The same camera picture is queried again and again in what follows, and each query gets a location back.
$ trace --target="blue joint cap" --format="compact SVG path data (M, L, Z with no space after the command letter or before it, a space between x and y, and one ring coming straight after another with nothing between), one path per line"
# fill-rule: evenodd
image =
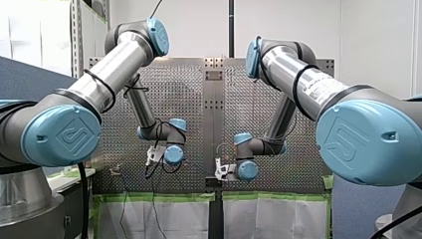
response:
M186 131L186 120L184 119L171 119L169 123L180 130Z
M318 121L316 142L325 164L356 184L395 186L422 173L422 130L405 113L379 102L331 107Z
M142 134L142 130L140 129L140 126L137 127L136 134L140 139L145 139L145 137Z
M252 41L249 44L248 52L246 54L246 73L249 78L257 79L258 78L258 66L259 66L259 48L261 48L262 40L258 42L256 40Z
M237 174L241 180L252 181L258 176L258 165L251 160L242 162L237 170Z
M68 166L90 159L102 128L89 110L64 105L34 117L21 136L27 159L40 166Z
M167 30L165 30L162 22L156 18L149 18L146 20L148 26L148 34L151 38L152 45L158 56L162 57L168 54L170 42L168 39Z
M249 132L238 133L235 135L235 145L239 145L251 139L252 139L252 135Z
M170 165L177 165L183 160L183 149L178 145L172 145L165 150L164 160Z

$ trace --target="white wall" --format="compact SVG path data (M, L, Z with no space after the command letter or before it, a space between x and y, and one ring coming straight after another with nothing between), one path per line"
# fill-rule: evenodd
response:
M111 25L145 19L155 4L110 0ZM169 57L227 56L228 11L227 0L164 0L155 16L169 32ZM260 35L304 42L318 58L338 63L339 18L340 0L235 1L235 56L244 58L249 43Z
M415 0L342 0L341 80L411 97L414 14Z
M110 0L110 25L148 18L155 0ZM228 54L226 0L164 0L155 17L170 37L169 57L221 57Z

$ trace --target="metal frame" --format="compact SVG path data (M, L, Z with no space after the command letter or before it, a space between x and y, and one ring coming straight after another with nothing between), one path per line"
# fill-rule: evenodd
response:
M71 2L72 77L79 78L84 70L81 0Z

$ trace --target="metal stand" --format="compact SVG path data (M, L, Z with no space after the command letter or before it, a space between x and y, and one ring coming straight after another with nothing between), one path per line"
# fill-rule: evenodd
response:
M224 239L223 183L216 177L205 178L207 192L215 193L214 201L210 201L208 216L208 239Z
M235 0L229 0L229 58L235 57Z

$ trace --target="wire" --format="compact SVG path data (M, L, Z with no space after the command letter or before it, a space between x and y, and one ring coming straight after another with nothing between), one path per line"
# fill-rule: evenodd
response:
M410 212L404 214L403 216L395 219L390 224L384 226L381 230L375 232L375 234L373 234L370 239L380 239L380 238L382 238L382 236L385 232L391 230L393 227L407 221L408 219L410 219L410 218L412 218L412 217L414 217L414 216L416 216L420 213L422 213L422 206L420 206L420 207L414 209L413 211L410 211Z
M298 114L295 114L295 121L293 122L292 128L291 130L286 133L286 135L284 136L280 136L280 137L276 137L276 138L269 138L269 137L264 137L263 139L269 143L273 143L273 144L281 144L284 142L284 140L286 140L286 138L291 135L293 133L293 131L296 128L296 125L298 124Z
M226 146L229 146L230 144L229 143L227 143L227 142L222 142L222 143L220 143L220 144L218 144L217 145L217 148L215 148L215 153L218 155L218 149L220 148L220 146L222 146L222 145L226 145Z
M160 185L161 182L161 173L159 174L159 181L158 181L158 186ZM157 227L158 230L161 232L161 235L167 239L167 236L165 236L164 231L161 229L161 225L159 224L159 220L158 220L158 213L157 213L157 209L155 207L155 189L154 189L154 181L153 178L151 178L151 189L152 189L152 208L154 210L154 214L155 214L155 221L157 222Z
M118 221L118 223L120 224L121 230L123 231L124 238L128 239L126 230L124 229L124 225L123 225L123 217L124 217L124 212L126 210L126 201L127 201L127 197L129 196L129 189L127 188L126 180L124 179L124 176L122 173L120 174L120 176L121 176L121 182L123 183L123 188L124 188L124 201L123 201L123 209L121 210L120 220Z
M147 166L147 167L145 168L145 179L149 179L149 178L151 178L151 177L152 177L152 175L154 175L155 170L157 169L157 167L159 166L159 164L160 164L160 163L162 163L162 159L163 159L163 158L161 157L161 158L159 159L159 161L155 163L154 168L152 168L151 173L149 173L149 174L148 174L149 166Z
M111 104L109 104L107 106L107 108L102 111L102 114L104 114L104 113L108 112L109 110L111 110L111 108L114 107L114 104L115 104L115 92L114 92L114 90L111 88L111 86L109 86L105 81L103 81L101 78L99 78L96 74L92 73L90 70L84 69L84 73L90 75L91 78L95 82L101 83L109 91L109 93L111 94Z
M151 14L151 16L149 18L152 18L155 15L155 12L157 11L157 9L158 9L159 5L161 4L161 2L162 2L162 0L159 0L158 1L157 5L155 6L154 11L152 12L152 14Z
M121 230L123 230L124 237L126 239L128 239L128 237L127 237L127 234L126 234L126 230L124 229L124 226L123 226L123 216L124 216L124 211L126 209L126 200L127 200L128 195L129 195L129 192L126 190L125 194L124 194L123 209L121 210L121 216L120 216L120 220L119 220Z
M88 180L87 175L85 174L84 163L78 163L78 169L81 175L82 183L82 198L83 198L83 224L82 224L82 239L88 239L88 225L90 221L90 196L88 192Z
M167 169L165 169L165 165L164 165L165 163L161 163L161 168L162 168L162 170L165 172L165 173L169 173L169 174L172 174L172 173L175 173L175 172L177 172L179 169L180 169L180 167L182 166L182 163L179 163L177 166L176 166L176 168L175 169L173 169L173 170L171 170L171 171L168 171Z
M133 78L133 83L130 85L130 86L128 86L128 85L125 85L125 87L126 87L126 90L124 91L124 93L123 93L123 97L126 99L127 98L127 93L130 91L130 90L143 90L143 88L136 88L134 85L136 85L136 83L137 82L139 82L139 79L140 79L140 74L136 74L136 76Z

